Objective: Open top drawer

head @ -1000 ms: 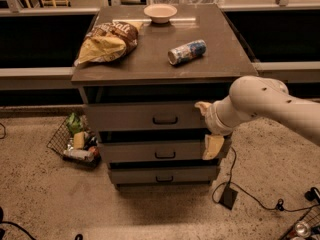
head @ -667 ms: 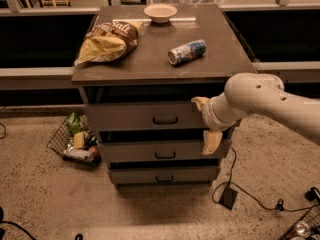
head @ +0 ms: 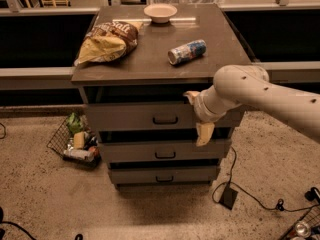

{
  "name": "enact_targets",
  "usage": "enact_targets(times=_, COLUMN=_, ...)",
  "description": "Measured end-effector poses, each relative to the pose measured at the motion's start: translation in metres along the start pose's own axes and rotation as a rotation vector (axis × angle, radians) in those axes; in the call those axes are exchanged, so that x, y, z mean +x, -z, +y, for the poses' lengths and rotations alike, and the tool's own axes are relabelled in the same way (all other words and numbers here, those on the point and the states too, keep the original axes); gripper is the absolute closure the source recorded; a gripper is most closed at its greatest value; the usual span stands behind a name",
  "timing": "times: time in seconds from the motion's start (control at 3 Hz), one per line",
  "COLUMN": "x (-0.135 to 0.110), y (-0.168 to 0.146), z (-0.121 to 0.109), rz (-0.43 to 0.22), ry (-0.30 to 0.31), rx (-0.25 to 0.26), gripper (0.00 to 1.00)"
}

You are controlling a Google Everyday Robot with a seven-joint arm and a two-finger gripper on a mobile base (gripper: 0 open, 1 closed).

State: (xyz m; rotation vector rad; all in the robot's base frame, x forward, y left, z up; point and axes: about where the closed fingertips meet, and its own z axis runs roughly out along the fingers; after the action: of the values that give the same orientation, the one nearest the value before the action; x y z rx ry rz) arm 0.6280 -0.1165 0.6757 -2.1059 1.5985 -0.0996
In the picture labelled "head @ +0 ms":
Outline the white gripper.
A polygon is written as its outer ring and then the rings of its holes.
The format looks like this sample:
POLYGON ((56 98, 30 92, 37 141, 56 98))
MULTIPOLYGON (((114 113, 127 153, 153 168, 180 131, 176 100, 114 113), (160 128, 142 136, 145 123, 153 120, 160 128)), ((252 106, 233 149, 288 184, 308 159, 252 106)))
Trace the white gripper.
POLYGON ((183 94, 188 99, 190 105, 194 104, 194 111, 202 122, 197 123, 197 141, 198 147, 207 145, 213 135, 215 125, 212 122, 218 121, 226 112, 226 106, 215 90, 204 91, 186 91, 183 94))

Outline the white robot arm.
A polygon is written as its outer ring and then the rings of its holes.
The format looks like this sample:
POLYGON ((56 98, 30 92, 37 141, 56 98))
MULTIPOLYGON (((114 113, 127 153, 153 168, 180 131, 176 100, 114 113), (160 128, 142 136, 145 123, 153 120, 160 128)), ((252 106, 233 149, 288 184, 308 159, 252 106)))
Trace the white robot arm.
POLYGON ((272 84, 262 67, 224 66, 215 73, 210 88, 187 91, 184 96, 198 118, 197 146, 207 145, 216 122, 241 105, 257 108, 320 142, 320 95, 272 84))

